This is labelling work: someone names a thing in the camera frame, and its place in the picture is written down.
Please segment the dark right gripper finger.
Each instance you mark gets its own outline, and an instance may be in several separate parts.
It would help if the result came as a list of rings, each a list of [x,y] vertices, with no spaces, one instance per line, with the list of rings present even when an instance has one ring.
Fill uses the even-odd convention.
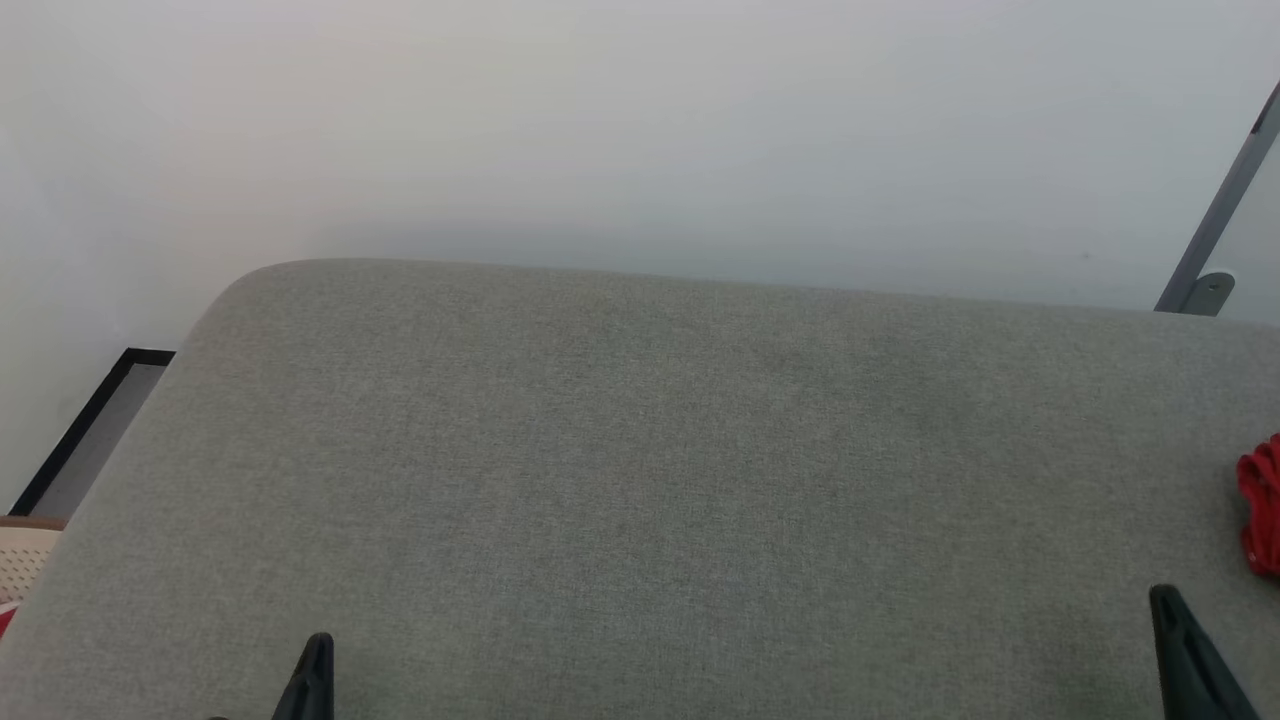
[[[1149,588],[1165,720],[1260,720],[1175,585]]]

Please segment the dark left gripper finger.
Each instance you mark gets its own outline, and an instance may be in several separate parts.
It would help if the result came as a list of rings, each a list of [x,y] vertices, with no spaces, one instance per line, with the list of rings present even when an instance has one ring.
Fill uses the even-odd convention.
[[[334,720],[334,650],[329,633],[307,639],[271,720]]]

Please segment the red and white basketball jersey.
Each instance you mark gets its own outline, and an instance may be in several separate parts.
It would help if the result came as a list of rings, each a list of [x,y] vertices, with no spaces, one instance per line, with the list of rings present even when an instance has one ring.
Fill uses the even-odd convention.
[[[1247,565],[1258,577],[1280,578],[1280,433],[1239,457],[1236,484],[1249,511],[1240,533]]]

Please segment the beige perforated laundry basket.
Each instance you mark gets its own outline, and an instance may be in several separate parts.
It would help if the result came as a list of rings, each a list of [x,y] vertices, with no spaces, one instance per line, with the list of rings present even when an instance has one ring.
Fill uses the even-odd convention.
[[[65,528],[65,519],[0,516],[0,614],[31,592]]]

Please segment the black framed grey panel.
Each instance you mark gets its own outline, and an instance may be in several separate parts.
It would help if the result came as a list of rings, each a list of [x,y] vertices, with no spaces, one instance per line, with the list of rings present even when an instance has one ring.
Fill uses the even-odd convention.
[[[20,492],[9,515],[70,519],[174,356],[168,350],[127,348]]]

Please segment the grey fabric sofa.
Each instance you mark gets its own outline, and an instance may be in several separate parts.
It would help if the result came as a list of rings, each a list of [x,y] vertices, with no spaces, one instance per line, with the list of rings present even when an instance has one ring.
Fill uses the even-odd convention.
[[[388,260],[195,324],[0,639],[0,720],[1158,717],[1176,585],[1280,720],[1234,466],[1280,331]]]

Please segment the grey metal post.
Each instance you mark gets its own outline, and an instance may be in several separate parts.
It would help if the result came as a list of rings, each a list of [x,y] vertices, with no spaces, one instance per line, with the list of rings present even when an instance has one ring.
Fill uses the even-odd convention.
[[[1157,313],[1217,316],[1235,287],[1228,272],[1207,272],[1210,259],[1224,237],[1265,159],[1280,137],[1280,81],[1271,88],[1251,131],[1225,174],[1196,233],[1187,245],[1158,301]]]

